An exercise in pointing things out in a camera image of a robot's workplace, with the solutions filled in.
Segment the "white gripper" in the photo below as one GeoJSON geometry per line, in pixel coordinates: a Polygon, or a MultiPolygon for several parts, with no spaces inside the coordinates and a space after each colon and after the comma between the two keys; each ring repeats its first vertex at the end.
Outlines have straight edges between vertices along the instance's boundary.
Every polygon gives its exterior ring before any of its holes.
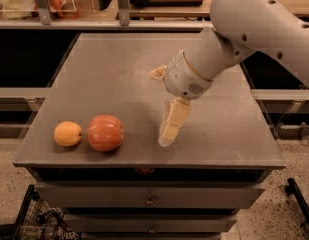
{"type": "Polygon", "coordinates": [[[158,143],[161,147],[168,147],[177,138],[191,112],[189,100],[198,99],[212,86],[212,81],[204,79],[191,68],[183,50],[167,66],[161,65],[151,70],[149,75],[163,80],[167,91],[179,96],[166,103],[160,125],[158,143]]]}

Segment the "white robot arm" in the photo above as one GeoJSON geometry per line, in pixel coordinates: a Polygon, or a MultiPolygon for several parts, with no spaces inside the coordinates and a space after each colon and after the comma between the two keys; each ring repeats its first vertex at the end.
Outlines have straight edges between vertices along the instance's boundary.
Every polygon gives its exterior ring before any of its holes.
{"type": "Polygon", "coordinates": [[[225,69],[259,51],[309,88],[309,23],[277,0],[212,0],[212,25],[198,40],[150,72],[175,98],[166,105],[158,143],[172,144],[199,98],[225,69]]]}

